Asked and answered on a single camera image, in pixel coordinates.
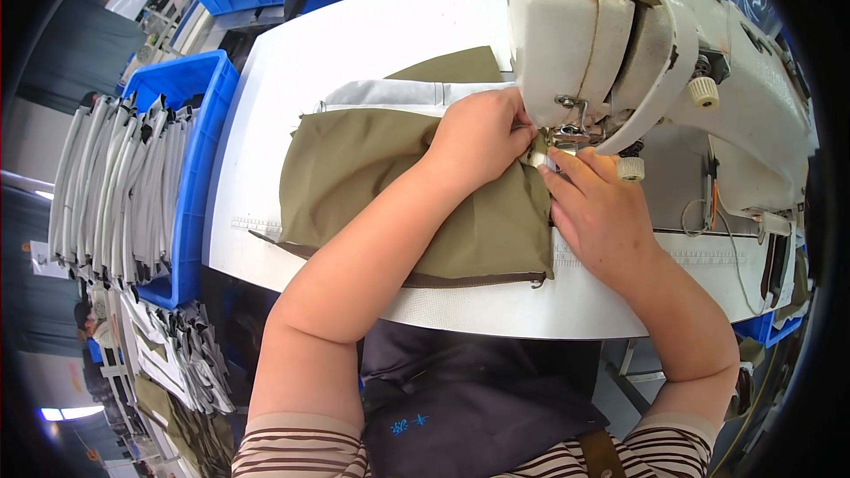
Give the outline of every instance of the knob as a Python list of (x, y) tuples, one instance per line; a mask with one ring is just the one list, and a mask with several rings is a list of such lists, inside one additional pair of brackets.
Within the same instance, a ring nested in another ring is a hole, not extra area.
[(622, 157), (617, 161), (617, 177), (623, 181), (643, 181), (643, 159)]
[(688, 94), (696, 109), (711, 111), (720, 105), (717, 83), (710, 76), (699, 76), (688, 82)]

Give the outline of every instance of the dark apron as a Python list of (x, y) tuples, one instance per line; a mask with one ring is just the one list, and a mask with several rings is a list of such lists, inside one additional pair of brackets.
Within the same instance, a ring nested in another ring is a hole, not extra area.
[(540, 377), (517, 340), (390, 351), (383, 369), (370, 366), (366, 340), (363, 441), (376, 478), (487, 478), (609, 424), (566, 377)]

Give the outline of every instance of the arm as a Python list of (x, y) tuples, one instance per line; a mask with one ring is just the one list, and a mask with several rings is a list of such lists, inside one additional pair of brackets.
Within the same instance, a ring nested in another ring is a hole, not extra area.
[(718, 428), (738, 377), (738, 344), (720, 306), (655, 241), (643, 191), (615, 158), (551, 149), (569, 181), (541, 166), (552, 220), (590, 273), (649, 331), (667, 382), (649, 411), (687, 412)]
[[(516, 119), (522, 125), (512, 130)], [(499, 177), (536, 134), (517, 89), (478, 93), (448, 108), (428, 153), (317, 251), (275, 303), (249, 420), (304, 412), (362, 428), (357, 340), (393, 300), (446, 217)]]

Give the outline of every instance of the white table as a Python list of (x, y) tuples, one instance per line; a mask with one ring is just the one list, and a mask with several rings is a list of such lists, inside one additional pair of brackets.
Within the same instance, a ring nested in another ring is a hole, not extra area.
[[(346, 0), (301, 16), (261, 35), (251, 50), (219, 145), (207, 205), (203, 263), (236, 278), (282, 291), (303, 260), (254, 237), (276, 239), (280, 226), (278, 183), (290, 133), (299, 114), (351, 80), (377, 79), (410, 65), (475, 46), (489, 45), (510, 71), (506, 0)], [(650, 203), (653, 224), (677, 227), (682, 207), (701, 195), (699, 152), (703, 137), (678, 128), (659, 135), (660, 146), (694, 159), (688, 191), (675, 203), (669, 186)], [(648, 160), (648, 181), (653, 165)], [(657, 170), (655, 175), (662, 177)], [(699, 207), (694, 207), (695, 214)], [(733, 231), (748, 232), (739, 223)], [(728, 237), (656, 233), (668, 250), (718, 301), (730, 321), (752, 317), (738, 285)], [(609, 339), (646, 335), (622, 299), (576, 261), (555, 232), (556, 279), (532, 292), (527, 283), (480, 289), (406, 290), (384, 317), (423, 327), (487, 335), (553, 339)], [(761, 305), (758, 284), (765, 251), (752, 237), (737, 238), (750, 302)]]

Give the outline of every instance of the left hand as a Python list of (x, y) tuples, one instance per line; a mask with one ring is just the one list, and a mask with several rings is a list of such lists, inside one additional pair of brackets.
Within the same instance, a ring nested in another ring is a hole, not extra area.
[(421, 162), (472, 193), (502, 175), (535, 136), (518, 88), (485, 90), (446, 109)]

